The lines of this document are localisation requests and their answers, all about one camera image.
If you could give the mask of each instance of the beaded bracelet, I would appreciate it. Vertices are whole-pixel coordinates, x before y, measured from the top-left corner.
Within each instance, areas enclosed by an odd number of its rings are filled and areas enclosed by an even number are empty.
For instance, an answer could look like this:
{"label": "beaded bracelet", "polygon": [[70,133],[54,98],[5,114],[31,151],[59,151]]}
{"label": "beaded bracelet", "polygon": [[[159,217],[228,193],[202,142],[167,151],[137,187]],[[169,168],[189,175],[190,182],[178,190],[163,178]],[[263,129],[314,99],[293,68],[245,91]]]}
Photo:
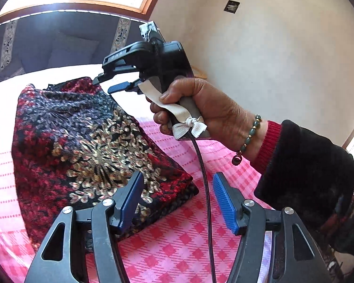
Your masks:
{"label": "beaded bracelet", "polygon": [[249,131],[249,135],[246,138],[244,144],[240,150],[236,152],[236,155],[232,158],[232,165],[238,166],[243,160],[243,153],[246,151],[246,147],[250,144],[252,137],[256,134],[256,130],[260,127],[262,119],[260,115],[256,115],[256,120],[253,123],[253,127]]}

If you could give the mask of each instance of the red sleeve cuff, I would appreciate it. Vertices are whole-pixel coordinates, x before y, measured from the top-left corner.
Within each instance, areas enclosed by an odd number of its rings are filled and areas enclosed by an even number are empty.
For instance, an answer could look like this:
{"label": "red sleeve cuff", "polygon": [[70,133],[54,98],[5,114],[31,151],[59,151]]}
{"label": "red sleeve cuff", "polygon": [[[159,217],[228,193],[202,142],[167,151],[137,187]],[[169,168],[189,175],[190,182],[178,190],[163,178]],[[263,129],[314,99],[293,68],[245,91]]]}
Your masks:
{"label": "red sleeve cuff", "polygon": [[282,126],[279,123],[268,121],[268,130],[261,148],[256,159],[250,163],[250,165],[260,174],[263,174],[266,171],[266,167],[273,156],[274,149],[279,140],[281,129]]}

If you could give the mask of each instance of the finger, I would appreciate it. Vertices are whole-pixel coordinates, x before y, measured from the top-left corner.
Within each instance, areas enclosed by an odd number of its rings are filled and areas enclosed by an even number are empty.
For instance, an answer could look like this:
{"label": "finger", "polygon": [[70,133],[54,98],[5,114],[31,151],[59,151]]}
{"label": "finger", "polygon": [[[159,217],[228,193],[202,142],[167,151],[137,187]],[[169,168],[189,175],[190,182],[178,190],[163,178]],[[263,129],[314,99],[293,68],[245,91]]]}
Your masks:
{"label": "finger", "polygon": [[195,96],[206,82],[202,79],[183,78],[170,84],[168,90],[160,96],[162,103],[176,103],[183,96]]}
{"label": "finger", "polygon": [[172,135],[172,131],[168,128],[168,125],[160,125],[160,132],[165,135]]}
{"label": "finger", "polygon": [[151,106],[149,108],[151,109],[151,112],[154,113],[154,114],[164,110],[163,108],[161,108],[160,106],[158,106],[157,104],[155,104],[153,102],[151,103]]}
{"label": "finger", "polygon": [[163,110],[154,115],[154,121],[159,125],[166,125],[169,121],[169,115],[167,111]]}

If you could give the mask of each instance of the blue gripper pad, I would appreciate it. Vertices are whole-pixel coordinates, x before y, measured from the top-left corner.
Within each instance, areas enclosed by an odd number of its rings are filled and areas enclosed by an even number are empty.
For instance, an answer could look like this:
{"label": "blue gripper pad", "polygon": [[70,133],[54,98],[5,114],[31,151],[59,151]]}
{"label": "blue gripper pad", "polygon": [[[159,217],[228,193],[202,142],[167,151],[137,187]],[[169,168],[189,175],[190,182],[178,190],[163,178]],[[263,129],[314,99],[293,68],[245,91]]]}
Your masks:
{"label": "blue gripper pad", "polygon": [[116,190],[112,199],[115,201],[111,226],[116,228],[116,234],[121,235],[130,227],[135,210],[144,189],[144,177],[135,170],[125,187]]}
{"label": "blue gripper pad", "polygon": [[216,173],[212,182],[214,184],[215,196],[227,228],[234,235],[239,235],[240,227],[238,220],[241,220],[243,214],[241,203],[244,201],[244,196],[240,190],[229,186],[222,172]]}
{"label": "blue gripper pad", "polygon": [[117,85],[111,86],[108,89],[108,94],[110,95],[110,94],[118,92],[118,91],[126,90],[126,88],[128,88],[130,85],[131,85],[131,83],[129,83],[129,82],[122,82]]}

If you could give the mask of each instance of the black label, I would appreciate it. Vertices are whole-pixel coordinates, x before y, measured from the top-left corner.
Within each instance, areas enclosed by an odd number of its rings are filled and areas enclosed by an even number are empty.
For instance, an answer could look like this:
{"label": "black label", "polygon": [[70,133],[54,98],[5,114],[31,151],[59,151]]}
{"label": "black label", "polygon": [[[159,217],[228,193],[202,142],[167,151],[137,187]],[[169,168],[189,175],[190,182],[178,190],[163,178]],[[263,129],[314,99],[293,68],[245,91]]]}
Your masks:
{"label": "black label", "polygon": [[229,12],[229,13],[236,13],[236,10],[239,8],[240,2],[228,0],[228,3],[226,7],[224,8],[224,11]]}

